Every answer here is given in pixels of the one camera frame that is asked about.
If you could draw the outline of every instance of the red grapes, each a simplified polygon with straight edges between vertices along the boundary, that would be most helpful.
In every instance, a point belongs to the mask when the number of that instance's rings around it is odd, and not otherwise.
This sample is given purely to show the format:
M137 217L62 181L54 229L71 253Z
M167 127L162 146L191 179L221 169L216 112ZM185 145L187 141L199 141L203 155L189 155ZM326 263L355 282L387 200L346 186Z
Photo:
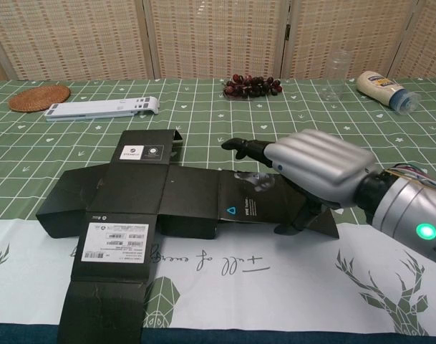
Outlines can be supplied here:
M252 77L247 75L234 74L232 80L227 81L224 87L224 95L229 98L260 97L268 94L277 95L283 88L280 80L273 80L268 77L264 80L263 77Z

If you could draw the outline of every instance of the squeeze bottle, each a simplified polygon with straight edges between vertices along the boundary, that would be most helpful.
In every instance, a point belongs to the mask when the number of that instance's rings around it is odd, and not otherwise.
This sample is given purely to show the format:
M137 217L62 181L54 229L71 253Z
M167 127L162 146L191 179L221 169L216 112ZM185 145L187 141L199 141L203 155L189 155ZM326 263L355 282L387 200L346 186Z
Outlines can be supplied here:
M366 71L357 81L358 91L378 100L383 105L389 106L400 115L408 115L420 103L421 96L410 92L403 86L393 82L376 72Z

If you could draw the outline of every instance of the robotic arm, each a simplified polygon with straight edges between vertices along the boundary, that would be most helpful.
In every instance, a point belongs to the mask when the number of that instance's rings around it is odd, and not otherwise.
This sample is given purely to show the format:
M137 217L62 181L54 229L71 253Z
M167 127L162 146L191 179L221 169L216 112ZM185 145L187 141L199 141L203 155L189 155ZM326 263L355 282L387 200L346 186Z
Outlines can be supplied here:
M436 183L420 169L379 172L372 152L309 129L275 143L232 138L222 147L274 168L306 196L294 228L327 208L358 206L368 224L436 262Z

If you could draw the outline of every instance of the table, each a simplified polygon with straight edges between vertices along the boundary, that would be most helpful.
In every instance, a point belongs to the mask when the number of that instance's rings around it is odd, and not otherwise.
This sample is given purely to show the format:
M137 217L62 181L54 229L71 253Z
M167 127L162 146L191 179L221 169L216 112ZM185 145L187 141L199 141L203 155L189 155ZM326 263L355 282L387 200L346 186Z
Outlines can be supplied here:
M425 169L436 180L436 78L400 82L422 96L420 108L409 116L398 116L359 94L354 79L347 81L346 92L339 102L323 102L316 91L315 80L282 80L284 91L278 96L232 102L222 96L222 79L63 82L72 90L68 101L150 95L159 99L160 112L156 116L141 113L127 118L47 123L41 113L9 111L7 100L30 87L55 82L0 81L0 221L35 219L36 210L63 171L108 162L120 133L127 129L176 128L184 137L183 148L172 153L176 164L267 171L267 167L255 161L235 161L232 152L222 150L220 144L230 137L276 140L294 131L316 128L370 149L383 168L409 162ZM362 211L357 209L340 209L333 215L337 223L365 223ZM0 252L5 254L6 247L0 246ZM14 327L10 326L13 325L0 325L0 335L6 331L11 333ZM30 336L37 328L17 325L14 332ZM49 333L44 338L54 337L55 327L43 325L40 331ZM188 338L191 334L184 331L180 335ZM276 332L268 336L273 335L276 338L282 334ZM331 342L342 342L346 338L377 340L378 337L350 336L326 334ZM378 340L398 338L390 334L382 336ZM309 339L299 333L278 337L280 341L293 338Z

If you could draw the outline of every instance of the round woven coaster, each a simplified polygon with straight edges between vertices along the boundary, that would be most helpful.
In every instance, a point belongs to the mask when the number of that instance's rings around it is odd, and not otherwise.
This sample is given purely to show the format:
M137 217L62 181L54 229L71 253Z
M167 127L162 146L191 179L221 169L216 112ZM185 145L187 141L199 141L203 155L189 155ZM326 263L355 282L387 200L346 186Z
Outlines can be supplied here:
M64 85L45 85L20 92L9 100L9 108L21 113L34 113L48 109L56 102L64 102L70 91Z

